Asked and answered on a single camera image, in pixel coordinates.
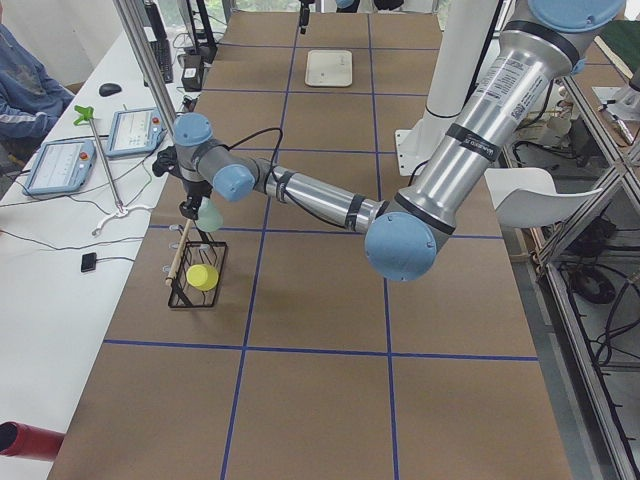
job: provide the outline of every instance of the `white stand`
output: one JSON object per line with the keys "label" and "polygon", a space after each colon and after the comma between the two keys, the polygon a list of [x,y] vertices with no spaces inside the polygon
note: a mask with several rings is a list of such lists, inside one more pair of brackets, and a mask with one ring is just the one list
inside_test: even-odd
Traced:
{"label": "white stand", "polygon": [[462,110],[498,3],[456,0],[451,5],[424,115],[412,130],[396,130],[400,175],[411,175],[431,158]]}

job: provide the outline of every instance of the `table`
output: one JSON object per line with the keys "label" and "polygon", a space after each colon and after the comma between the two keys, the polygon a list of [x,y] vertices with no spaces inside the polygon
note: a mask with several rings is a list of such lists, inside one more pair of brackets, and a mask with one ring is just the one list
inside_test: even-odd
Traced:
{"label": "table", "polygon": [[[177,62],[175,68],[175,78],[179,81]],[[100,97],[98,87],[114,81],[123,91],[111,97]],[[177,85],[169,86],[176,108],[183,97]],[[123,104],[129,109],[153,105],[124,34],[116,40],[72,106],[62,115],[48,135],[48,141],[91,134],[88,126],[73,126],[77,114],[72,107],[76,104],[95,108],[97,127],[100,134],[105,135],[109,133],[113,113],[122,110]],[[116,182],[125,203],[149,180],[144,167],[136,167],[141,160],[127,158],[111,163],[114,177],[130,171]],[[149,170],[151,161],[144,162]],[[152,177],[136,202],[155,205],[164,182],[164,178]],[[94,188],[96,190],[77,199],[93,201],[103,209],[113,211],[113,197],[97,159],[83,191]],[[90,251],[96,251],[98,258],[135,258],[140,247],[140,240],[135,238],[144,235],[149,214],[136,211],[126,219],[111,221],[102,235],[94,239],[91,231],[104,213],[93,205],[61,198],[8,206],[28,201],[20,186],[14,184],[0,202],[2,230],[57,247],[134,239],[82,250],[51,251],[0,233],[3,294],[0,358],[4,365],[0,373],[3,385],[0,412],[3,421],[19,421],[64,432],[131,269],[130,261],[110,260],[98,263],[94,272],[81,274],[80,258]],[[0,457],[1,478],[46,478],[50,468],[51,464],[46,462]]]}
{"label": "table", "polygon": [[[436,18],[296,25],[234,14],[198,110],[228,144],[281,126],[279,163],[390,198],[406,183],[393,132],[422,115]],[[351,87],[304,85],[306,53],[327,47],[353,52]],[[258,194],[216,198],[219,303],[178,312],[161,267],[182,197],[169,180],[51,480],[571,478],[484,182],[434,269],[406,284],[374,273],[359,235]]]}

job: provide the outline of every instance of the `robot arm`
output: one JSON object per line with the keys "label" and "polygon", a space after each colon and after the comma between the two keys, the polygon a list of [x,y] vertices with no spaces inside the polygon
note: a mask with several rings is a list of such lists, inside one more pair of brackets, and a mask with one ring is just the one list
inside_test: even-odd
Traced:
{"label": "robot arm", "polygon": [[431,267],[456,228],[456,211],[534,101],[554,78],[580,70],[589,44],[623,6],[624,0],[520,0],[500,35],[500,55],[415,183],[391,202],[232,155],[198,114],[176,121],[182,177],[187,184],[210,183],[230,201],[257,190],[366,232],[373,267],[391,280],[413,280]]}

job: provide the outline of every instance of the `black computer mouse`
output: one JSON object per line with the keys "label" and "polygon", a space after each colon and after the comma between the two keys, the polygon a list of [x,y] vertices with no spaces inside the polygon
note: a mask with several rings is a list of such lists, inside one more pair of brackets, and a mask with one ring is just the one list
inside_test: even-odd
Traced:
{"label": "black computer mouse", "polygon": [[122,91],[122,87],[117,83],[104,83],[100,85],[100,89],[98,93],[101,97],[108,97],[109,95],[113,95],[114,93],[118,93]]}

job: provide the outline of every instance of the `yellow object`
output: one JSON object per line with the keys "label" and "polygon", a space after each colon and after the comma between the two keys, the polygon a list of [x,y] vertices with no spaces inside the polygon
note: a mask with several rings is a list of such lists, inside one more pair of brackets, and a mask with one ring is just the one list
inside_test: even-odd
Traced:
{"label": "yellow object", "polygon": [[191,265],[187,270],[187,283],[203,292],[215,288],[219,278],[218,270],[211,265]]}

